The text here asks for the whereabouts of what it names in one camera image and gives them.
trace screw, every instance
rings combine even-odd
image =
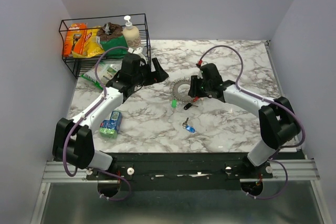
[[[134,169],[133,169],[133,167],[130,167],[130,168],[127,169],[127,174],[128,174],[128,175],[133,175],[133,174],[134,174]]]
[[[225,173],[226,173],[227,175],[230,175],[231,172],[232,172],[232,168],[229,167],[229,166],[226,166],[226,167],[225,167]]]
[[[265,170],[266,170],[266,172],[269,173],[269,174],[271,174],[271,173],[273,172],[273,169],[272,169],[272,167],[270,167],[270,166],[267,166],[267,167],[265,168]]]
[[[85,173],[86,173],[86,175],[89,175],[89,176],[90,176],[90,175],[92,175],[93,171],[92,171],[92,169],[88,169],[88,170],[86,170]]]

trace yellow chip bag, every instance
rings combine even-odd
[[[91,58],[96,55],[100,55],[105,52],[100,44],[97,43],[97,32],[99,31],[100,26],[94,26],[86,30],[86,35],[84,38],[84,47],[83,53],[72,54],[74,58]]]

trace black mounting plate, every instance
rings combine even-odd
[[[265,171],[266,163],[250,174],[236,167],[242,164],[247,153],[107,153],[117,159],[117,170],[131,184],[133,191],[144,190],[241,190],[242,178],[272,178]],[[302,151],[279,153],[277,159],[303,159]],[[232,168],[231,174],[225,167]],[[133,175],[127,174],[129,167]],[[93,173],[87,180],[111,180],[102,173]],[[121,183],[121,190],[128,190]]]

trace small green object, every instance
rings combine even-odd
[[[102,136],[111,137],[111,138],[117,138],[117,135],[118,135],[116,130],[109,129],[109,128],[102,128],[102,127],[99,129],[99,133]]]
[[[177,106],[177,100],[174,99],[174,100],[172,101],[172,107],[173,107],[173,108],[176,108],[176,106]]]

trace cable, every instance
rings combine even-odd
[[[100,198],[104,198],[104,199],[107,199],[107,200],[109,200],[109,201],[122,201],[122,200],[128,198],[128,197],[131,195],[131,193],[132,193],[132,188],[131,188],[131,184],[127,181],[127,179],[125,179],[124,177],[118,176],[118,175],[116,175],[116,174],[108,173],[108,172],[106,172],[106,171],[104,171],[104,170],[98,170],[98,172],[100,172],[100,173],[104,173],[104,174],[109,175],[109,176],[111,176],[111,177],[115,177],[115,178],[117,178],[117,179],[121,179],[122,181],[124,181],[124,182],[127,184],[128,189],[129,189],[129,190],[128,190],[128,194],[127,194],[126,196],[122,197],[122,198],[113,199],[113,198],[110,198],[110,197],[106,197],[104,194],[98,192]]]
[[[249,194],[249,193],[246,193],[246,196],[249,196],[249,197],[251,197],[251,198],[253,198],[253,199],[266,200],[266,199],[274,199],[274,198],[278,197],[279,195],[281,195],[282,193],[284,193],[285,188],[286,188],[287,185],[288,185],[288,172],[287,172],[285,166],[284,166],[282,163],[280,163],[279,161],[271,160],[271,159],[269,159],[268,161],[269,161],[269,162],[273,162],[273,163],[277,163],[277,164],[279,164],[279,165],[283,168],[283,171],[285,172],[286,180],[285,180],[285,184],[283,185],[282,189],[281,189],[280,191],[278,191],[276,194],[274,194],[274,195],[272,195],[272,196],[268,196],[268,197],[258,197],[258,196],[253,196],[253,195],[251,195],[251,194]]]
[[[141,87],[139,87],[137,90],[135,90],[134,93],[138,92],[140,89],[142,89],[142,87],[143,87],[143,85]]]
[[[240,73],[239,73],[239,75],[238,75],[238,77],[237,77],[237,79],[236,79],[236,87],[237,87],[237,89],[238,89],[239,91],[241,91],[241,92],[243,92],[243,93],[245,93],[245,94],[248,94],[248,95],[250,95],[250,96],[252,96],[252,97],[254,97],[254,98],[260,99],[260,100],[262,100],[262,101],[266,101],[266,102],[269,102],[269,103],[271,103],[271,104],[274,104],[275,106],[277,106],[277,107],[279,107],[279,108],[282,108],[282,109],[285,110],[288,114],[290,114],[290,115],[294,118],[294,120],[298,123],[299,127],[301,128],[301,132],[302,132],[302,139],[301,139],[301,141],[300,141],[299,143],[297,143],[297,144],[294,144],[294,145],[281,146],[279,149],[282,149],[282,148],[298,147],[298,146],[300,146],[301,144],[303,144],[304,141],[305,141],[305,139],[306,139],[306,131],[305,131],[305,127],[303,126],[303,124],[301,123],[301,121],[299,120],[299,118],[298,118],[298,117],[297,117],[297,116],[296,116],[290,109],[286,108],[285,106],[283,106],[283,105],[280,104],[280,103],[277,103],[277,102],[275,102],[275,101],[269,100],[269,99],[264,98],[264,97],[262,97],[262,96],[260,96],[260,95],[251,93],[251,92],[249,92],[248,90],[242,89],[242,88],[238,85],[238,82],[239,82],[239,80],[240,80],[240,78],[241,78],[241,75],[243,74],[244,63],[243,63],[243,58],[241,57],[240,53],[239,53],[236,49],[234,49],[234,48],[232,48],[232,47],[230,47],[230,46],[226,46],[226,45],[217,45],[217,46],[214,46],[214,47],[210,48],[209,50],[207,50],[207,51],[201,56],[201,58],[199,59],[197,65],[202,64],[202,59],[203,59],[203,57],[204,57],[206,54],[208,54],[211,50],[213,50],[213,49],[215,49],[215,48],[217,48],[217,47],[225,47],[225,48],[231,49],[231,50],[232,50],[233,52],[235,52],[235,53],[237,54],[237,56],[239,57],[239,59],[240,59],[240,64],[241,64],[241,69],[240,69]]]
[[[259,173],[259,181],[257,182],[257,186],[260,186],[260,184],[262,183],[263,181],[262,181],[262,175],[261,175],[261,173]]]
[[[98,68],[98,64],[100,63],[101,59],[109,52],[109,51],[112,51],[112,50],[115,50],[115,49],[125,49],[125,50],[128,50],[127,47],[112,47],[108,50],[106,50],[98,59],[95,67],[94,67],[94,75],[96,76],[96,79],[97,81],[99,82],[99,84],[103,87],[103,92],[104,92],[104,97],[102,97],[87,113],[84,114],[84,116],[82,118],[80,118],[78,120],[77,123],[74,124],[74,126],[71,128],[71,130],[69,131],[69,134],[67,135],[66,139],[65,139],[65,142],[64,142],[64,146],[63,146],[63,153],[62,153],[62,161],[63,161],[63,167],[64,167],[64,170],[66,172],[66,174],[70,177],[74,177],[77,173],[77,167],[75,168],[75,171],[74,173],[71,173],[69,171],[69,168],[68,168],[68,165],[67,165],[67,147],[68,147],[68,144],[69,144],[69,141],[70,141],[70,138],[71,138],[71,135],[73,134],[73,132],[75,131],[75,129],[77,128],[77,126],[84,120],[84,118],[86,118],[89,114],[91,114],[105,99],[106,97],[106,94],[107,94],[107,91],[106,91],[106,87],[105,85],[101,82],[101,80],[99,79],[98,77],[98,74],[97,74],[97,68]]]

